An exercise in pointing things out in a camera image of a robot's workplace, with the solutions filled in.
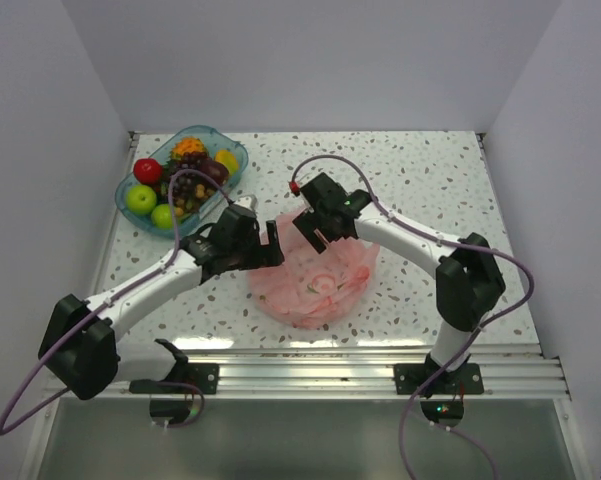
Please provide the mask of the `pink plastic bag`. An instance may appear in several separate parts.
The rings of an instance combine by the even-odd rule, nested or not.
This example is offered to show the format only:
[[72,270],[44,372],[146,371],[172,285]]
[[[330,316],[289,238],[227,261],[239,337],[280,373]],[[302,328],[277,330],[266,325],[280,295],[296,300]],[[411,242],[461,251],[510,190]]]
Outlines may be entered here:
[[315,330],[347,315],[367,290],[379,247],[353,238],[317,253],[294,226],[299,209],[276,217],[285,261],[247,273],[256,306],[294,328]]

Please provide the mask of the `dark toy grape bunch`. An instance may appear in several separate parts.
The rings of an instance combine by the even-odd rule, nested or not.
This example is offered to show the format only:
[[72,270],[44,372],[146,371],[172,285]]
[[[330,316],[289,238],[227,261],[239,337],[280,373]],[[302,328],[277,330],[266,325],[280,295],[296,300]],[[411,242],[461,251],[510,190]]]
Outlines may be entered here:
[[170,182],[174,175],[177,176],[173,190],[176,185],[186,184],[198,184],[205,183],[205,180],[198,175],[191,173],[191,170],[198,170],[199,163],[205,159],[210,158],[207,154],[188,154],[182,158],[171,158],[164,169],[163,181],[166,183],[165,189],[169,188]]

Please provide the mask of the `dark purple toy fruit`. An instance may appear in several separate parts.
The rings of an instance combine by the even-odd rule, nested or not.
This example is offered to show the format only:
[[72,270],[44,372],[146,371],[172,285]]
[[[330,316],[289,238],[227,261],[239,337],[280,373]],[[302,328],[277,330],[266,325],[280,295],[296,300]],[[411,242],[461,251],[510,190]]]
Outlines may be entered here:
[[219,185],[224,185],[230,176],[229,170],[222,163],[210,158],[203,159],[198,165],[198,170],[213,179]]

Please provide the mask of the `red toy strawberry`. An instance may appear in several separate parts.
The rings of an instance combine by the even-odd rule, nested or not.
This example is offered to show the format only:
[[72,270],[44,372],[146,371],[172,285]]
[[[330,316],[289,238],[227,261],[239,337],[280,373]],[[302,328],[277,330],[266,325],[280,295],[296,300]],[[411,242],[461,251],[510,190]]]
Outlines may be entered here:
[[161,182],[163,166],[154,158],[142,158],[135,162],[132,173],[140,184],[153,186]]

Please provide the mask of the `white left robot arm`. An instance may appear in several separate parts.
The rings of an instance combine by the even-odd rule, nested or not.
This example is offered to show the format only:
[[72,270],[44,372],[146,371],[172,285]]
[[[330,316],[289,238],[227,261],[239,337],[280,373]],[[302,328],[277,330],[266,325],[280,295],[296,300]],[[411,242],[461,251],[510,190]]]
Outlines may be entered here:
[[54,307],[39,360],[70,392],[90,400],[115,382],[157,384],[173,393],[191,384],[187,356],[163,339],[138,349],[120,340],[177,295],[234,270],[284,261],[275,221],[259,223],[253,210],[233,203],[219,219],[176,241],[154,266],[126,282],[80,300],[70,294]]

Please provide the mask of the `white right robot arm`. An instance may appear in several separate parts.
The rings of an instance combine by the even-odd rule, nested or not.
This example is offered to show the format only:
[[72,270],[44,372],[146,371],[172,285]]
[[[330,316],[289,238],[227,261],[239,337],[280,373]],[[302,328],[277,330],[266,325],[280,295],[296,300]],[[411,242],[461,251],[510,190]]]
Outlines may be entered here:
[[317,252],[341,239],[358,239],[399,255],[433,279],[442,325],[428,355],[425,379],[434,391],[450,391],[468,360],[467,341],[506,289],[486,239],[409,225],[370,192],[349,193],[325,173],[303,184],[292,181],[290,190],[306,204],[293,224]]

